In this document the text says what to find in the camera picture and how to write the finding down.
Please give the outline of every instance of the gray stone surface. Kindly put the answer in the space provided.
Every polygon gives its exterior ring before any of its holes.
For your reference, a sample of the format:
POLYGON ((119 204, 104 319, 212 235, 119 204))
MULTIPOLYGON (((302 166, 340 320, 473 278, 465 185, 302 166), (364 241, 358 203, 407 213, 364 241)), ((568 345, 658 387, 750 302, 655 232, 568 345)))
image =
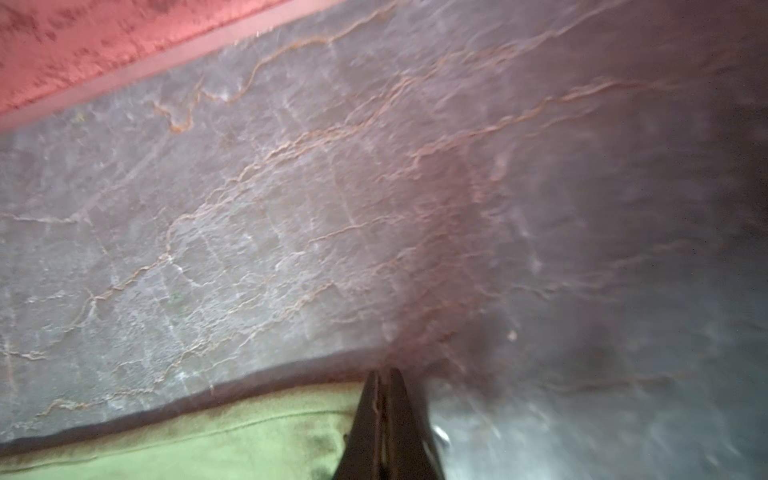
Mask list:
POLYGON ((350 0, 3 134, 0 441, 394 363, 449 479, 765 478, 767 26, 350 0))

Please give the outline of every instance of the light green cloth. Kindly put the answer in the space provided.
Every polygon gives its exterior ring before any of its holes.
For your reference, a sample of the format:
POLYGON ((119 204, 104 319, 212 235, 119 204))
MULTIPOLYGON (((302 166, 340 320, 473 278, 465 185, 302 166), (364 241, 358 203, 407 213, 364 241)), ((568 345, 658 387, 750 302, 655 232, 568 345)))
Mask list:
POLYGON ((327 480, 361 383, 301 387, 87 442, 0 458, 14 480, 327 480))

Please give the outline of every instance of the black metal tool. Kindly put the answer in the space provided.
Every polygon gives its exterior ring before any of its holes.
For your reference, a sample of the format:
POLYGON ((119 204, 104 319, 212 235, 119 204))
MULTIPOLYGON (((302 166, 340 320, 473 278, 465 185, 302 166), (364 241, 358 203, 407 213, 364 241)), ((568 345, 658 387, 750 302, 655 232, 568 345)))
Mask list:
POLYGON ((440 480, 398 369, 371 372, 333 480, 440 480))

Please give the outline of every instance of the dark gray area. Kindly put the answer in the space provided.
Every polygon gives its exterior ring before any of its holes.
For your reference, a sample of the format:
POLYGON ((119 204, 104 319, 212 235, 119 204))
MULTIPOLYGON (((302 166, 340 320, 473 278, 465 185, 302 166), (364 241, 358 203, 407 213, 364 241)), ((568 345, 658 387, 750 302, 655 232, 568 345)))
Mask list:
POLYGON ((3 134, 0 442, 395 364, 449 480, 768 478, 767 51, 349 0, 3 134))

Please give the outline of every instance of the marble surface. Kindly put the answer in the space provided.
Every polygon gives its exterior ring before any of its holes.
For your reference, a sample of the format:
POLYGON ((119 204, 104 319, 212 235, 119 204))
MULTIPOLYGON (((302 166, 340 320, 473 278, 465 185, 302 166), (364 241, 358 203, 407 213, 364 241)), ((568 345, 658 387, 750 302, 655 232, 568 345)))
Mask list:
POLYGON ((3 451, 395 364, 448 479, 765 478, 766 25, 349 0, 3 134, 3 451))

